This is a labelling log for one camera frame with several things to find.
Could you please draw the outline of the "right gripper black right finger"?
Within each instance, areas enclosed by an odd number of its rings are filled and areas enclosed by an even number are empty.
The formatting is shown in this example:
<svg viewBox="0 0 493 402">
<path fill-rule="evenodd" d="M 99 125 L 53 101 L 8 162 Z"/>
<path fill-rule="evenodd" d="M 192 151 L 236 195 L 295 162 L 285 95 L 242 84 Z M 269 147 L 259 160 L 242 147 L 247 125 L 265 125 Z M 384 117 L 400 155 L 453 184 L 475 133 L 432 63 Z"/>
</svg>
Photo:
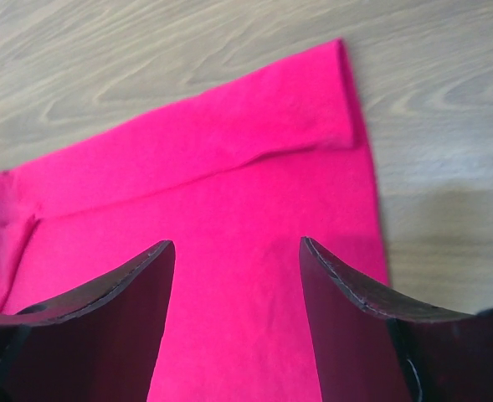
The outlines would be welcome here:
<svg viewBox="0 0 493 402">
<path fill-rule="evenodd" d="M 311 238 L 300 276 L 325 401 L 493 401 L 493 308 L 418 301 Z"/>
</svg>

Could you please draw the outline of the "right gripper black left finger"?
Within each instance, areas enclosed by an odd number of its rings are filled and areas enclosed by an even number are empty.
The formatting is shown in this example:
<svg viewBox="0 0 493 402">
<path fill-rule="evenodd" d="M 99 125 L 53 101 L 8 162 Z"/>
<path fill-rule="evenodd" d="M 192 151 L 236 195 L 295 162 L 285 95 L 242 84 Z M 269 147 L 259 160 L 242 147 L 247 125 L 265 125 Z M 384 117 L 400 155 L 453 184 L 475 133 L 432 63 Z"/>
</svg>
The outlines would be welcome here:
<svg viewBox="0 0 493 402">
<path fill-rule="evenodd" d="M 0 401 L 145 401 L 164 332 L 175 247 L 14 315 L 0 315 Z"/>
</svg>

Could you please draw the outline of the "red t shirt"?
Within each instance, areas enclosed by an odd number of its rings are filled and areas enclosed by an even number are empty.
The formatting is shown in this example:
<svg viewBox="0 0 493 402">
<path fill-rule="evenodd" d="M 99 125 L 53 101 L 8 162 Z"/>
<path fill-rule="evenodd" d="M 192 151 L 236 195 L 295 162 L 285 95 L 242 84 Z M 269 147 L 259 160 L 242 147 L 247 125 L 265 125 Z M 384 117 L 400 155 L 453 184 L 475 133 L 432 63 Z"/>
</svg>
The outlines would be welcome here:
<svg viewBox="0 0 493 402">
<path fill-rule="evenodd" d="M 170 240 L 147 399 L 318 401 L 303 237 L 388 280 L 342 39 L 0 171 L 0 313 Z"/>
</svg>

